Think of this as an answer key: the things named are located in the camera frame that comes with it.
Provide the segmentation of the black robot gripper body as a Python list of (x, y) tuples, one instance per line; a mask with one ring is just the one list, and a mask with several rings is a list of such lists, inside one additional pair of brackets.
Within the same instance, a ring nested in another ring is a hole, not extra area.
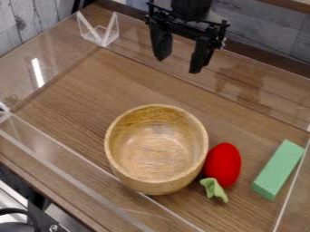
[(171, 0), (170, 6), (162, 6), (160, 0), (148, 0), (150, 22), (163, 24), (171, 34), (178, 34), (191, 40), (201, 36), (213, 39), (214, 47), (221, 49), (226, 42), (229, 20), (213, 10), (213, 0)]

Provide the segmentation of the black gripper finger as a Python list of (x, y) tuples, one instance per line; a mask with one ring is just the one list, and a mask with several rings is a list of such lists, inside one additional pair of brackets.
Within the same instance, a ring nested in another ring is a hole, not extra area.
[(150, 22), (150, 38), (152, 52), (159, 61), (163, 61), (173, 53), (174, 37), (163, 24)]
[(213, 58), (214, 49), (214, 41), (211, 38), (202, 36), (197, 39), (195, 50), (190, 60), (190, 73), (195, 74), (201, 72)]

